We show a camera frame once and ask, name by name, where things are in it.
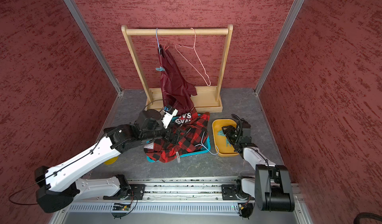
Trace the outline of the maroon satin shirt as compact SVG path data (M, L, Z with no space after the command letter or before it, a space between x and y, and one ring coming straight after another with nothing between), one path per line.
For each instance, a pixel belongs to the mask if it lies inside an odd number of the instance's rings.
M171 53L162 46L159 46L158 58L164 106L177 109L180 115L190 112L194 108L191 97L197 95L196 88L184 79Z

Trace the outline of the wooden clothes rack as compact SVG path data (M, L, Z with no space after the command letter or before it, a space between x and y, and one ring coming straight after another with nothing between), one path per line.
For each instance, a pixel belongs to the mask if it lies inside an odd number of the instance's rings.
M219 29L129 29L126 25L121 26L121 31L125 42L131 54L138 76L142 83L144 92L147 96L146 107L148 109L160 110L163 107L162 92L160 88L149 88L143 69L141 67L136 49L134 47L132 36L223 36L225 35L225 44L222 53L219 77L216 86L197 86L197 96L191 98L196 110L199 113L221 113L223 104L221 100L221 87L224 78L225 67L227 63L230 43L233 33L233 25L227 28Z

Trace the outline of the white clothespin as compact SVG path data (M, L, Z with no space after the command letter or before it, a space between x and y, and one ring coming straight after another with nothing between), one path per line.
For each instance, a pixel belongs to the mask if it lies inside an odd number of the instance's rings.
M176 152L176 158L177 158L177 162L181 163L179 152Z

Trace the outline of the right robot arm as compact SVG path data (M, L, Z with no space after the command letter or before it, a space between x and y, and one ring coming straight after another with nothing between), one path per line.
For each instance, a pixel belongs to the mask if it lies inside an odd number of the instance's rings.
M252 142L251 126L240 120L236 126L223 126L222 132L234 151L255 170L254 178L242 178L241 192L253 197L261 211L293 212L293 190L288 169L270 161Z

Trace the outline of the yellow plastic tray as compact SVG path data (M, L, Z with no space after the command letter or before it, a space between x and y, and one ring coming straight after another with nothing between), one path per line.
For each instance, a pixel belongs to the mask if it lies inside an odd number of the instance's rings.
M236 127L236 122L232 119L217 119L212 123L215 150L220 157L237 156L238 153L235 152L234 148L223 133L222 127L225 126Z

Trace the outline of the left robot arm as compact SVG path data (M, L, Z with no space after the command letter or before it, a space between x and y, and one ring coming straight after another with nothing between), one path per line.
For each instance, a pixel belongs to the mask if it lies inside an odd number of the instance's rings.
M124 175L106 179L84 179L83 176L102 163L169 134L169 124L178 111L164 107L143 110L134 124L106 128L93 146L53 167L41 166L35 171L39 186L36 201L45 213L54 213L74 200L102 197L106 200L134 200L133 191Z

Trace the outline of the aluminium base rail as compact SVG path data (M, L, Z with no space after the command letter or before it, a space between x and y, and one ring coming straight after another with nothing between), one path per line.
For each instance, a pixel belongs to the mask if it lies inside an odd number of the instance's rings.
M254 197L239 193L239 177L192 177L130 180L133 200L106 200L101 196L74 201L54 214L62 223L67 213L241 215L257 209Z

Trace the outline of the yellow cup with tools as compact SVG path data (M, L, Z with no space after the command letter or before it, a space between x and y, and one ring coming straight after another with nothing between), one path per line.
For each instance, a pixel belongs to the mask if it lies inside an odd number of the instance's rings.
M113 158L111 158L111 159L105 161L104 164L105 164L105 165L112 165L112 164L114 164L117 160L118 160L118 156L113 157Z

